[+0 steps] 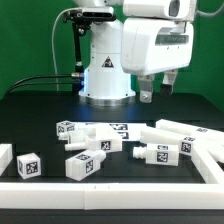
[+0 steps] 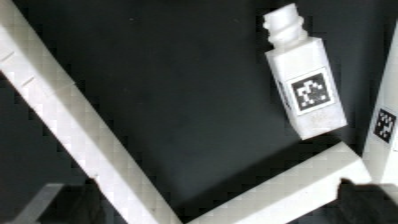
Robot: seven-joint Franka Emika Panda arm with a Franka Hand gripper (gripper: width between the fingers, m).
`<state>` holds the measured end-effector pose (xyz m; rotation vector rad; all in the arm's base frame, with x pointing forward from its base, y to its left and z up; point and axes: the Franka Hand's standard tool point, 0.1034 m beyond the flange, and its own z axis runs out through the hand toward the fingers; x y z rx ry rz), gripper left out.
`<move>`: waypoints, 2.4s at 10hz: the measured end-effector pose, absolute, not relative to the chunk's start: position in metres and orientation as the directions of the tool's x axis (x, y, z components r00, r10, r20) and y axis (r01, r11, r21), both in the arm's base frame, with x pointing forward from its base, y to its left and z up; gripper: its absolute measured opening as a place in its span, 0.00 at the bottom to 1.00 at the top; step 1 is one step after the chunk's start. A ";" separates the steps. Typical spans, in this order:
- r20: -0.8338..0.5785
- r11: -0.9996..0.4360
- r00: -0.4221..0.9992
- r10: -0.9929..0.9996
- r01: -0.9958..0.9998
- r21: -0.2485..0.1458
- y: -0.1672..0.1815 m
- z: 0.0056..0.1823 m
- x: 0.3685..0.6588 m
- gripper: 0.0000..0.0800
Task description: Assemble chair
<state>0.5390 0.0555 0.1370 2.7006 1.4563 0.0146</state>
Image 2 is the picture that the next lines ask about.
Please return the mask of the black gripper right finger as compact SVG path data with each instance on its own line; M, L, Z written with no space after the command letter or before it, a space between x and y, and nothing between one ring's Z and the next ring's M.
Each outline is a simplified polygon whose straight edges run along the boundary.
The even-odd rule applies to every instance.
M341 180L337 218L339 224L398 224L398 203L375 184Z

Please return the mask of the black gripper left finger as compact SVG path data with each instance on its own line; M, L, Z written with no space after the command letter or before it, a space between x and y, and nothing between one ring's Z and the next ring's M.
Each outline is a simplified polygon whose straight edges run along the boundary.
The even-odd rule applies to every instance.
M97 224L97 187L48 183L9 224Z

